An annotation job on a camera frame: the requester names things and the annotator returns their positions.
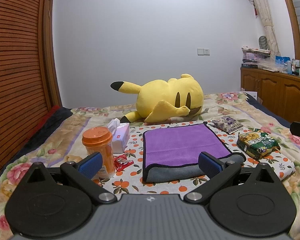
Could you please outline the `purple grey microfibre towel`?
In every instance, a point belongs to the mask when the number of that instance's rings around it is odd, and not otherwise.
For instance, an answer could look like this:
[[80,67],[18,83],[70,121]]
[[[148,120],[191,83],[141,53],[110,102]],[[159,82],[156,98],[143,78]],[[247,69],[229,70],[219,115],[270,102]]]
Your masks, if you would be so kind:
[[231,152],[206,122],[149,130],[142,137],[144,183],[165,183],[205,175],[198,164],[202,152],[217,159],[239,154],[242,163],[246,161],[243,153]]

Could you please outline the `brown wooden cabinet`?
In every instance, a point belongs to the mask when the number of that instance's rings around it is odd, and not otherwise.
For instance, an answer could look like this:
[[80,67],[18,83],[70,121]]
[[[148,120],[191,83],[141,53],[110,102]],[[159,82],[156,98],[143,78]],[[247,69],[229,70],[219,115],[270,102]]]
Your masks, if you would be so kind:
[[300,122],[300,76],[241,68],[241,89],[257,92],[261,104],[288,122]]

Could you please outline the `orange lidded plastic cup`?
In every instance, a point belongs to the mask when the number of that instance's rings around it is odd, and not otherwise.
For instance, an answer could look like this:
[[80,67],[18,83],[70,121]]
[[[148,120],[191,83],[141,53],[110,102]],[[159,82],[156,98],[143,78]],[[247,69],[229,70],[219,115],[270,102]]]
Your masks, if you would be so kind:
[[98,152],[102,155],[102,166],[98,176],[102,179],[110,178],[115,174],[114,156],[112,149],[113,135],[107,127],[94,127],[82,134],[82,144],[89,155]]

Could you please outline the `red candy wrapper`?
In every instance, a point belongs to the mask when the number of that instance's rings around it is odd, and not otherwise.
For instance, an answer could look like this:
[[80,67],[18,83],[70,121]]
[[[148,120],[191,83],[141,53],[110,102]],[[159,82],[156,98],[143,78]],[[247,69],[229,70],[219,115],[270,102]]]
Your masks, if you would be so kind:
[[114,158],[114,165],[117,172],[123,171],[125,168],[134,164],[134,161],[128,160],[125,154],[119,155]]

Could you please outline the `green yellow snack bag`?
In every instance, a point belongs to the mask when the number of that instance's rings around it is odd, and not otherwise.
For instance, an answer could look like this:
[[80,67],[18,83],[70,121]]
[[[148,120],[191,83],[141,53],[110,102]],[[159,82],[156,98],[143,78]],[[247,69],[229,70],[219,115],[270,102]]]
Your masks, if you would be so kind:
[[237,146],[255,160],[260,160],[274,151],[281,150],[277,140],[266,132],[240,133]]

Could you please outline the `purple white snack bag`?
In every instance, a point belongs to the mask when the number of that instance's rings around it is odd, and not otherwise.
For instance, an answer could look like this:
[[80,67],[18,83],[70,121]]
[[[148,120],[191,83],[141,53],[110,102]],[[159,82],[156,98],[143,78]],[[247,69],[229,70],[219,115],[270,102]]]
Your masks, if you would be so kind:
[[212,123],[215,127],[227,134],[235,133],[243,127],[239,121],[230,116],[222,116],[221,118],[212,120]]

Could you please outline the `dark blue blanket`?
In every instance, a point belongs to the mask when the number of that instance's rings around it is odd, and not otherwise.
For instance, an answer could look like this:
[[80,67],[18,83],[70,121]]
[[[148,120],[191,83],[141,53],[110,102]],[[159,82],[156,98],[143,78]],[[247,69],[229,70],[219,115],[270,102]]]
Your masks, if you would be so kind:
[[286,127],[286,128],[290,128],[290,122],[288,122],[287,120],[285,120],[284,118],[272,113],[270,110],[268,110],[266,107],[264,107],[263,105],[261,105],[256,99],[254,99],[253,96],[251,96],[250,94],[248,94],[247,92],[244,92],[244,94],[247,96],[246,101],[254,106],[256,109],[259,109],[260,111],[262,111],[263,113],[272,116],[273,118],[275,118],[282,126]]

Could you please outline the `pink tissue box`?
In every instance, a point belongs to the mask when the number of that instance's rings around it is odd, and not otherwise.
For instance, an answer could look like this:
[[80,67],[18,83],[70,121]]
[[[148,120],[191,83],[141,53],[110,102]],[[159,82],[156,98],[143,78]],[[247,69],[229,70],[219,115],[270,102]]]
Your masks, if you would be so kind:
[[119,154],[125,151],[130,135],[129,123],[121,123],[118,118],[115,118],[107,124],[107,128],[111,132],[113,153]]

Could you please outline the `blue white box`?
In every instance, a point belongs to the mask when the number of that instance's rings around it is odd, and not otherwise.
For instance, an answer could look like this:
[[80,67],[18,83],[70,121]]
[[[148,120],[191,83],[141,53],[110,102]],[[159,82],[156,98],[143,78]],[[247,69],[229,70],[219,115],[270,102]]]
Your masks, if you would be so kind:
[[290,57],[286,56],[275,56],[275,64],[279,67],[287,66],[290,63]]

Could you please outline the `stack of folded papers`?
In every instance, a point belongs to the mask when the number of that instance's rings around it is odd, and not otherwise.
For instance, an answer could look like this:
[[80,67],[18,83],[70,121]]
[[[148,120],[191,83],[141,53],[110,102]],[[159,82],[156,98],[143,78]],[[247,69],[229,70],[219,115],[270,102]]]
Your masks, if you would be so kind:
[[247,46],[243,46],[241,49],[243,52],[243,63],[256,63],[271,56],[270,50],[254,49]]

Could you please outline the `small grey desk fan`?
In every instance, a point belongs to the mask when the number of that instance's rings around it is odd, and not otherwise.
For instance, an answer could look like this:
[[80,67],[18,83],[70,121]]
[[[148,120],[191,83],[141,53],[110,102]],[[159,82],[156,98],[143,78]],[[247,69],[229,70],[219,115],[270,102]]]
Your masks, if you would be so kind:
[[258,44],[259,44],[259,48],[262,49],[262,50],[268,50],[269,49],[267,37],[264,36],[264,35],[259,37]]

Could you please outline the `yellow Pikachu plush toy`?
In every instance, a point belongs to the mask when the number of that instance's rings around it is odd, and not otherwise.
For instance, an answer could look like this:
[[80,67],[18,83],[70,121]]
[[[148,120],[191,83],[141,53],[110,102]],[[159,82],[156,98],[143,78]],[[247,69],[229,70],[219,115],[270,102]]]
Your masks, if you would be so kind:
[[190,74],[179,79],[153,80],[142,86],[116,81],[110,85],[113,90],[125,94],[136,94],[136,111],[127,113],[121,122],[143,120],[160,123],[175,117],[193,117],[201,113],[204,93],[200,84]]

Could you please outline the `wooden slatted headboard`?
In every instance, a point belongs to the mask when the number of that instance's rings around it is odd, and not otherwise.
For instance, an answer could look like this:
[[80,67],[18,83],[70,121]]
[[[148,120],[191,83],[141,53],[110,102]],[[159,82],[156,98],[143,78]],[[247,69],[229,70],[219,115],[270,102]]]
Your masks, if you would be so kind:
[[0,0],[0,172],[51,109],[43,57],[45,0]]

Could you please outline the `beige curtain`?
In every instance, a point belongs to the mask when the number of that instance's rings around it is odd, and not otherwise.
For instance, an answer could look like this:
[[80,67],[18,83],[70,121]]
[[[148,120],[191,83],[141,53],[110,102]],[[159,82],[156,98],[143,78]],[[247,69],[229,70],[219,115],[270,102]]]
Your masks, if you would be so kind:
[[254,5],[264,27],[264,32],[268,41],[268,47],[272,58],[280,56],[279,46],[275,35],[273,19],[268,0],[254,0]]

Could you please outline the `white wall switch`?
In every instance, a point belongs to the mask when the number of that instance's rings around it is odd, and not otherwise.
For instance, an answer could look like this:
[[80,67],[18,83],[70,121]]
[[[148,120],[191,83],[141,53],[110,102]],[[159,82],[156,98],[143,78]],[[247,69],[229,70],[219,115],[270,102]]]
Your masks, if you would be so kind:
[[197,55],[198,56],[209,56],[210,50],[207,48],[198,48],[197,49]]

